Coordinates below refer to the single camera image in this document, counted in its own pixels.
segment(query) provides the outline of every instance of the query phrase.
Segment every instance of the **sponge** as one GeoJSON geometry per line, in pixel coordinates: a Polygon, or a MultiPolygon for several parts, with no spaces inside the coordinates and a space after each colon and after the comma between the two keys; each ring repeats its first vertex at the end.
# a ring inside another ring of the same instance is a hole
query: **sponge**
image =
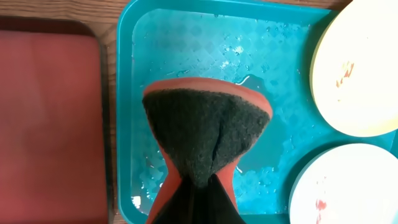
{"type": "Polygon", "coordinates": [[[260,93],[210,78],[153,83],[142,101],[169,174],[147,223],[244,223],[233,171],[270,121],[260,93]]]}

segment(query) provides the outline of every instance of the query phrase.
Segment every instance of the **food residue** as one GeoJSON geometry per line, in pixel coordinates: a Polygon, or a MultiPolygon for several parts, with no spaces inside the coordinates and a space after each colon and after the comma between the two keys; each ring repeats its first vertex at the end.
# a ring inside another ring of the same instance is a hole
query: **food residue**
{"type": "Polygon", "coordinates": [[[322,220],[321,211],[324,210],[326,206],[327,206],[326,202],[317,199],[317,202],[315,203],[315,207],[318,210],[317,224],[320,224],[322,220]]]}
{"type": "Polygon", "coordinates": [[[347,61],[343,64],[344,75],[336,80],[336,87],[339,88],[343,84],[343,80],[349,78],[354,69],[354,63],[347,61]]]}

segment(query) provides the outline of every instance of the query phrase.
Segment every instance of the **red cutting board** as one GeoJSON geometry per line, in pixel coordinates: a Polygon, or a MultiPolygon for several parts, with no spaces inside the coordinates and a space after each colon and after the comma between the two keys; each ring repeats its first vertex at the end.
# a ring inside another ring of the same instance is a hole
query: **red cutting board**
{"type": "Polygon", "coordinates": [[[0,223],[107,223],[100,50],[0,31],[0,223]]]}

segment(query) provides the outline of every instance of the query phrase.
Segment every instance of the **yellow plate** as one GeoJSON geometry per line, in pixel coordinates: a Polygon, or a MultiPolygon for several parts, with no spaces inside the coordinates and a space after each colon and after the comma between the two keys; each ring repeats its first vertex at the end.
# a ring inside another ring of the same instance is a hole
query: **yellow plate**
{"type": "Polygon", "coordinates": [[[353,1],[312,60],[311,91],[335,129],[358,137],[398,128],[398,14],[394,1],[353,1]]]}

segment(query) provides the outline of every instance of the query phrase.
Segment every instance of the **red stain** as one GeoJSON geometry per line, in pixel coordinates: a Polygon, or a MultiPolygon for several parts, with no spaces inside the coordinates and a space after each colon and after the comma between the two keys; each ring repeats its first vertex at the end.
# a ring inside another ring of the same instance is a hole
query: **red stain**
{"type": "Polygon", "coordinates": [[[318,211],[322,211],[326,208],[327,204],[326,204],[326,202],[324,202],[322,200],[317,200],[316,206],[317,206],[318,211]]]}
{"type": "Polygon", "coordinates": [[[353,72],[354,63],[351,64],[351,69],[346,71],[344,77],[349,78],[351,76],[351,72],[353,72]]]}
{"type": "Polygon", "coordinates": [[[321,220],[322,220],[322,216],[321,216],[321,211],[324,210],[326,208],[327,204],[326,202],[317,199],[317,202],[315,203],[315,207],[318,210],[318,217],[317,217],[317,224],[320,224],[321,220]]]}
{"type": "Polygon", "coordinates": [[[336,80],[336,86],[337,86],[337,88],[339,88],[339,87],[343,84],[343,79],[344,79],[344,78],[349,78],[349,77],[351,76],[351,73],[353,72],[353,68],[354,68],[354,63],[352,63],[352,64],[350,65],[350,68],[348,68],[348,69],[346,70],[346,73],[344,74],[343,78],[341,78],[340,81],[339,81],[339,80],[336,80]]]}

